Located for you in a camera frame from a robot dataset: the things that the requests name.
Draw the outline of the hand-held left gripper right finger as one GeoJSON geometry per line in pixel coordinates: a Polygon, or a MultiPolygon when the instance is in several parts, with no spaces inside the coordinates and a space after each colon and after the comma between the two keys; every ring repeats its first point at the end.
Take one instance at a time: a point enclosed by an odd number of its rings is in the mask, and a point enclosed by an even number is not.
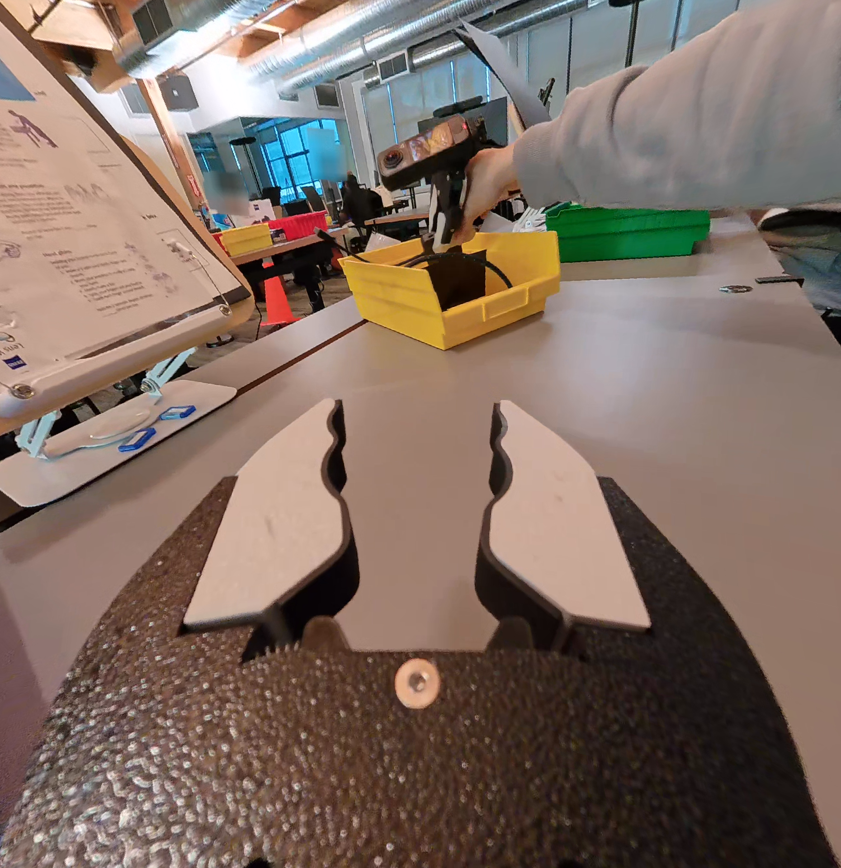
{"type": "Polygon", "coordinates": [[[474,591],[487,648],[578,653],[583,629],[648,637],[652,621],[601,483],[577,450],[510,400],[494,404],[474,591]]]}

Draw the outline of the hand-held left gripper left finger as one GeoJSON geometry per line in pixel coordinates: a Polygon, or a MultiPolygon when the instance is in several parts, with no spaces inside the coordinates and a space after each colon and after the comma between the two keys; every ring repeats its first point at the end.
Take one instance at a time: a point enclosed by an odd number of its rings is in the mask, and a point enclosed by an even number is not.
{"type": "Polygon", "coordinates": [[[344,419],[342,402],[325,398],[237,472],[185,630],[253,625],[268,635],[300,635],[352,600],[360,567],[342,496],[344,419]]]}

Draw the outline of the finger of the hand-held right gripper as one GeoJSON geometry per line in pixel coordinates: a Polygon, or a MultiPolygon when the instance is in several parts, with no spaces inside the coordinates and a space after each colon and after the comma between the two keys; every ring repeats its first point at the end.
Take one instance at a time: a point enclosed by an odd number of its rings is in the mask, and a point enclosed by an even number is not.
{"type": "Polygon", "coordinates": [[[454,243],[462,221],[462,193],[432,193],[428,215],[431,251],[444,253],[454,243]]]}

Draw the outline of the person's right forearm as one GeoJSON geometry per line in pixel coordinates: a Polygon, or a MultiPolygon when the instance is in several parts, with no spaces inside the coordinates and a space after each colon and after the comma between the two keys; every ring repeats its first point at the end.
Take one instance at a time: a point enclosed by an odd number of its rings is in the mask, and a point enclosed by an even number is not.
{"type": "Polygon", "coordinates": [[[535,208],[841,202],[841,1],[741,9],[651,66],[573,90],[513,160],[535,208]]]}

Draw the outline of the person's right hand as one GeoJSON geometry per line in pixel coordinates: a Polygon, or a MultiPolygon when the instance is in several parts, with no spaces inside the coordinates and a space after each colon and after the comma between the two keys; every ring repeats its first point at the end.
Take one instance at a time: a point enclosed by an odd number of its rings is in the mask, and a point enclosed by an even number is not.
{"type": "Polygon", "coordinates": [[[454,230],[452,241],[463,244],[475,233],[473,225],[497,204],[515,195],[523,195],[515,168],[517,143],[502,148],[481,150],[469,162],[466,170],[466,196],[462,217],[454,230]]]}

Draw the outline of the black card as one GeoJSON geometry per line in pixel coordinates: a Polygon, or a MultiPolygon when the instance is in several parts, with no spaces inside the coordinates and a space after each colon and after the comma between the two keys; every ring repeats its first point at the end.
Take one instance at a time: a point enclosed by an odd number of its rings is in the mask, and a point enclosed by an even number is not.
{"type": "Polygon", "coordinates": [[[487,266],[470,255],[444,255],[426,263],[442,311],[484,298],[487,294],[487,266]]]}

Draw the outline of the red plastic bin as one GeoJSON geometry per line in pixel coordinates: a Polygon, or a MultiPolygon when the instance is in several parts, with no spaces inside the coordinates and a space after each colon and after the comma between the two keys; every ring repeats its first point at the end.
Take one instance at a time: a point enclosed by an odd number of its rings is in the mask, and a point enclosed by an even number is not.
{"type": "Polygon", "coordinates": [[[328,213],[326,211],[303,212],[296,215],[267,222],[269,229],[285,241],[297,241],[305,237],[316,237],[317,230],[328,230],[328,213]]]}

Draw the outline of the white stand base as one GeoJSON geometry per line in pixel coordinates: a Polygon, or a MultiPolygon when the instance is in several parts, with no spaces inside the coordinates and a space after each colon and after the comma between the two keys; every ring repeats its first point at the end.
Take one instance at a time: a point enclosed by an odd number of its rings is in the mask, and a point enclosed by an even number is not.
{"type": "Polygon", "coordinates": [[[57,501],[226,405],[237,394],[223,385],[175,379],[160,393],[125,404],[57,434],[58,411],[23,426],[19,452],[0,462],[0,492],[21,507],[57,501]]]}

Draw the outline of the green plastic bin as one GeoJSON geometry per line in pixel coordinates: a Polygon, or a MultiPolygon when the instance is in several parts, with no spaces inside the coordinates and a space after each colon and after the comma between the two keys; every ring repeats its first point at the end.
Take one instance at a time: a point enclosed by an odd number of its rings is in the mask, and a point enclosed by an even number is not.
{"type": "Polygon", "coordinates": [[[697,210],[587,208],[564,203],[545,211],[562,263],[689,256],[709,235],[710,215],[697,210]]]}

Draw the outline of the orange traffic cone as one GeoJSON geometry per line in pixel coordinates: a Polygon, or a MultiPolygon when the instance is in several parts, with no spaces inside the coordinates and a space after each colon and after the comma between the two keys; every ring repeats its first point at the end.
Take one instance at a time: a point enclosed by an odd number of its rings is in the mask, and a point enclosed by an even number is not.
{"type": "Polygon", "coordinates": [[[280,277],[268,278],[263,282],[263,297],[265,304],[264,326],[282,328],[299,321],[300,318],[291,309],[280,277]]]}

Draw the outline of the small yellow plastic bin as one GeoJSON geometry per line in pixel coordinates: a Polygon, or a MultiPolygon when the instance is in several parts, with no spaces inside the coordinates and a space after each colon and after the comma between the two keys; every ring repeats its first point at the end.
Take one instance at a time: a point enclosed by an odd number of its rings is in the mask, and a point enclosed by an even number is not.
{"type": "Polygon", "coordinates": [[[217,240],[231,258],[260,252],[272,246],[270,227],[266,222],[224,230],[217,235],[217,240]]]}

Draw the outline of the person's light sweatshirt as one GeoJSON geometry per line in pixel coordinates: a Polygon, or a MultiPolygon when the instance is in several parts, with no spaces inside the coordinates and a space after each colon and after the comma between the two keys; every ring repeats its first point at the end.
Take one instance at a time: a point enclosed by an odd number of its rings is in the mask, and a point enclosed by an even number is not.
{"type": "Polygon", "coordinates": [[[841,203],[772,208],[757,228],[813,307],[841,318],[841,203]]]}

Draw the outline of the silver air duct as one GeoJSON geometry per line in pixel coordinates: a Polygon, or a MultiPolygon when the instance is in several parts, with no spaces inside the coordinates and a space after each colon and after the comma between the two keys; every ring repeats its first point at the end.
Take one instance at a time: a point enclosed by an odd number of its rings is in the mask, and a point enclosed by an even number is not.
{"type": "Polygon", "coordinates": [[[291,94],[362,70],[463,22],[519,5],[504,1],[345,2],[239,60],[251,81],[291,94]]]}

